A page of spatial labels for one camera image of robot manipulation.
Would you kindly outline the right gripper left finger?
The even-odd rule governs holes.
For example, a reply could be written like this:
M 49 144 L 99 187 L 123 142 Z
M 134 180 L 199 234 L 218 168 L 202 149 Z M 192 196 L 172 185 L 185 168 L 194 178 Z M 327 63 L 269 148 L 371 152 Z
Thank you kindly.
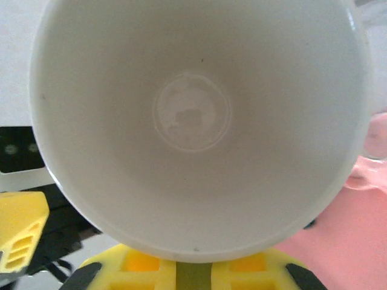
M 73 272 L 73 289 L 176 289 L 176 263 L 116 245 Z

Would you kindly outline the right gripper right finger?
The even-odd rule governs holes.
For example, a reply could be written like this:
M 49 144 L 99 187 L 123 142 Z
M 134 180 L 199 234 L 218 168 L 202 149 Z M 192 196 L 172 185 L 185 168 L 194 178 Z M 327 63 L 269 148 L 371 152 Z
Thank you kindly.
M 327 287 L 303 263 L 275 248 L 211 267 L 212 289 L 298 290 Z

